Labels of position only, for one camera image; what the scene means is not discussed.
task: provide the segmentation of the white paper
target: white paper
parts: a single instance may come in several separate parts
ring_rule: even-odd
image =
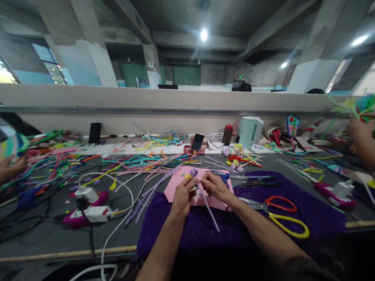
[[[219,148],[221,146],[223,146],[224,144],[219,141],[214,135],[212,134],[209,134],[206,136],[207,137],[207,141],[210,141],[216,148]]]
[[[207,138],[208,147],[212,149],[217,149],[216,145],[214,145],[208,138]]]

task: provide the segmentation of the red scissors handle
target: red scissors handle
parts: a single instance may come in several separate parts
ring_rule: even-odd
[[[274,200],[274,199],[281,199],[281,200],[284,200],[285,202],[289,203],[290,205],[293,206],[293,208],[287,208],[287,207],[283,207],[283,206],[280,206],[278,204],[275,204],[275,203],[272,203],[271,201]],[[289,201],[288,199],[284,198],[284,197],[281,197],[281,196],[271,196],[270,198],[266,199],[265,202],[269,205],[269,206],[274,206],[276,208],[279,208],[279,209],[282,209],[282,210],[285,210],[285,211],[288,211],[288,212],[291,212],[291,213],[296,213],[297,212],[297,207],[296,205],[294,205],[291,201]]]

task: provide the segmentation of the dark red bottle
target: dark red bottle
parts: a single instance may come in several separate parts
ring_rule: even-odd
[[[225,146],[230,145],[230,139],[233,135],[233,126],[232,125],[225,125],[224,128],[224,135],[223,135],[223,143]]]

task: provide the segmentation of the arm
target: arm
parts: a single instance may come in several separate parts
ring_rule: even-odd
[[[363,123],[354,119],[348,123],[347,131],[353,139],[355,155],[361,165],[370,173],[375,172],[375,140],[372,132],[375,130],[375,121]]]
[[[198,179],[189,178],[177,186],[171,212],[138,274],[137,281],[170,280],[182,231],[190,210],[190,200],[196,195],[195,191],[190,191],[197,183]]]
[[[309,258],[278,226],[230,192],[219,176],[208,172],[201,183],[209,196],[213,195],[232,208],[254,242],[275,265],[281,267],[293,257]]]

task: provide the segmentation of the workbench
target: workbench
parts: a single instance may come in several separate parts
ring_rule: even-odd
[[[276,171],[283,174],[285,177],[289,178],[291,181],[296,183],[299,187],[306,190],[316,198],[320,199],[321,201],[325,202],[326,204],[330,205],[330,203],[321,196],[316,190],[313,189],[313,185],[308,183],[305,179],[298,176],[294,171],[290,168],[280,164],[279,162],[275,161],[275,158],[283,159],[288,161],[291,159],[292,155],[287,154],[279,154],[279,153],[265,153],[262,154],[264,157],[262,158],[263,162],[263,169],[257,168],[254,166],[247,165],[244,167],[245,172],[247,171]],[[217,159],[221,162],[225,162],[225,157],[219,154],[210,154],[210,157]],[[309,154],[309,157],[326,157],[327,155],[324,153],[315,153]],[[199,168],[207,168],[207,169],[220,169],[217,166],[212,166],[210,164],[204,163],[203,161],[206,159],[206,155],[197,156],[196,158],[200,162],[201,165],[194,165],[194,167]],[[334,164],[334,159],[324,160],[329,164]],[[94,158],[89,161],[84,167],[77,169],[77,172],[81,170],[85,170],[91,166],[91,164],[102,164],[100,157]],[[314,163],[315,166],[322,168],[325,170],[324,174],[325,177],[323,179],[324,182],[331,184],[334,186],[337,182],[343,181],[343,178],[334,172],[325,169],[322,164]],[[89,172],[97,172],[98,167],[91,169]],[[320,174],[313,174],[312,176],[318,178]],[[120,181],[125,181],[129,179],[133,175],[125,175],[119,178]],[[142,187],[144,183],[144,179],[147,175],[142,175],[133,179],[127,185],[132,190],[133,195],[136,196],[139,192],[139,189]],[[161,176],[156,177],[153,179],[146,187],[145,191],[150,189],[159,179]],[[169,180],[164,181],[161,183],[157,189],[157,191],[163,191]],[[94,186],[94,189],[97,192],[100,191],[108,191],[109,186],[113,183],[113,181],[108,178],[102,178],[102,181],[99,185]],[[243,183],[243,181],[239,180],[232,180],[232,184],[237,186]],[[62,215],[65,214],[67,210],[72,211],[76,208],[75,199],[68,197],[67,195],[70,193],[69,188],[72,185],[62,188],[60,192],[58,192],[54,197],[51,199],[51,208],[49,215]],[[70,204],[65,204],[66,200],[70,200]],[[114,193],[113,191],[109,191],[109,200],[107,201],[113,210],[119,209],[122,210],[127,208],[131,204],[131,199],[127,189],[121,188],[118,192]],[[0,207],[1,217],[6,216],[7,214],[11,213],[15,210],[17,202],[9,203],[3,207]],[[35,215],[42,215],[44,214],[47,208],[47,204],[43,203],[33,209],[31,212],[26,214],[23,218],[32,217]],[[106,257],[109,256],[128,256],[128,257],[135,257],[136,256],[136,245],[138,241],[138,237],[142,228],[142,222],[144,219],[146,212],[143,212],[140,218],[140,221],[136,224],[135,220],[133,220],[127,227],[121,226],[121,228],[114,234],[111,238],[110,242],[108,243],[106,249]],[[118,223],[122,220],[122,215],[115,216],[114,219],[94,226],[94,242],[96,254],[100,255],[101,248],[105,240],[107,239],[108,235],[114,230],[114,228],[118,225]],[[17,233],[22,230],[27,229],[29,226],[34,224],[38,219],[30,220],[27,222],[23,222],[17,225],[14,225],[7,235],[11,235],[12,233]],[[366,207],[363,203],[358,202],[355,209],[348,213],[347,215],[347,224],[346,229],[347,231],[365,231],[368,229],[375,228],[375,211]],[[64,229],[60,223],[56,223],[51,219],[45,219],[41,224],[37,225],[34,229],[27,232],[26,234],[14,238],[11,241],[2,242],[0,244],[0,263],[10,263],[10,262],[24,262],[24,261],[38,261],[38,260],[45,260],[45,261],[54,261],[54,260],[73,260],[73,259],[90,259],[91,258],[91,251],[89,247],[89,228],[82,228],[76,231],[71,231],[69,229]]]

